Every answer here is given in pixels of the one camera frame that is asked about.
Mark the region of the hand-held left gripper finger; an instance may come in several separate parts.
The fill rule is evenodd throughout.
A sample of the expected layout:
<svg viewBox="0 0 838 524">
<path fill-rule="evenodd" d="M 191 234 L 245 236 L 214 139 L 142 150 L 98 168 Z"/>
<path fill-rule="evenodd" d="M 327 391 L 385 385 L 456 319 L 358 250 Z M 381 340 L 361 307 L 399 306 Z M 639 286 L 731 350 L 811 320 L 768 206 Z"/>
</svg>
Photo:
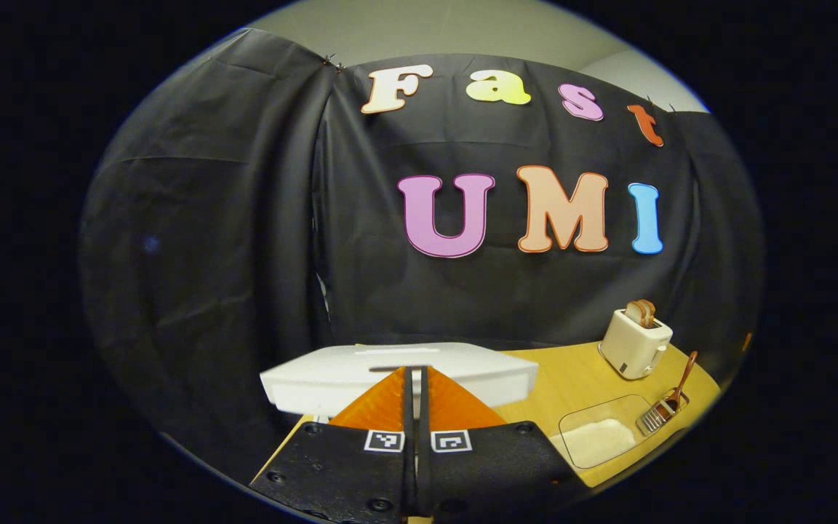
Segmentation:
<svg viewBox="0 0 838 524">
<path fill-rule="evenodd" d="M 412 371 L 399 368 L 367 392 L 399 408 L 399 430 L 304 421 L 266 462 L 250 487 L 270 501 L 332 523 L 403 523 L 415 497 Z"/>
<path fill-rule="evenodd" d="M 421 368 L 417 508 L 435 523 L 543 523 L 589 487 L 533 421 L 506 422 Z"/>
</svg>

